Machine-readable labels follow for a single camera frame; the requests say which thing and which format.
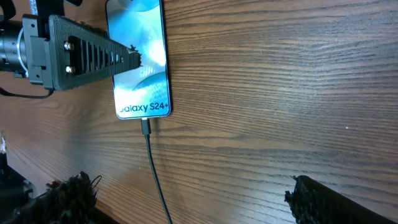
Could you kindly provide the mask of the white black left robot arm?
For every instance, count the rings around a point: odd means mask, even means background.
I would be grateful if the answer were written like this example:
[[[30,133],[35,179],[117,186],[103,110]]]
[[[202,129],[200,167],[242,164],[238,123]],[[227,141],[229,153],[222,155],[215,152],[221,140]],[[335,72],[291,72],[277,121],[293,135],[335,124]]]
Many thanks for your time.
[[[15,21],[14,3],[1,1],[2,71],[48,91],[65,91],[140,67],[133,46],[65,17],[63,0],[31,1],[30,8]]]

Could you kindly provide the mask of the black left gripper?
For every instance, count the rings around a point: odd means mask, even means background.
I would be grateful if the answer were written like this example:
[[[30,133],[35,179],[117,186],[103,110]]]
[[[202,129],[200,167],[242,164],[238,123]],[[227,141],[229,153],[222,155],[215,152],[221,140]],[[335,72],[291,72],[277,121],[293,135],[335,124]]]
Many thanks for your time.
[[[33,85],[65,91],[141,66],[141,54],[65,17],[64,0],[31,1],[22,27]]]

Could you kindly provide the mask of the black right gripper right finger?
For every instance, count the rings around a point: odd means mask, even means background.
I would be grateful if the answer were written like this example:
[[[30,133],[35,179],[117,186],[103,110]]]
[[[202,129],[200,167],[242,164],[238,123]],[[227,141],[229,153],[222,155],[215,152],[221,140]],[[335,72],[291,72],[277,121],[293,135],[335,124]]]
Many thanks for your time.
[[[297,224],[395,224],[306,175],[294,176],[293,191],[286,191]]]

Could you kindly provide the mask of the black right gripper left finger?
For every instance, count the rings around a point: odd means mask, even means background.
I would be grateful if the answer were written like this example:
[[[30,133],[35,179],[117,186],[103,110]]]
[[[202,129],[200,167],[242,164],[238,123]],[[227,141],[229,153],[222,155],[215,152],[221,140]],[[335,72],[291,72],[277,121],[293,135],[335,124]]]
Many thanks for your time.
[[[80,172],[68,180],[47,184],[47,190],[32,197],[34,190],[18,173],[1,171],[1,223],[101,223],[100,212],[95,208],[95,189],[102,176],[91,180]]]

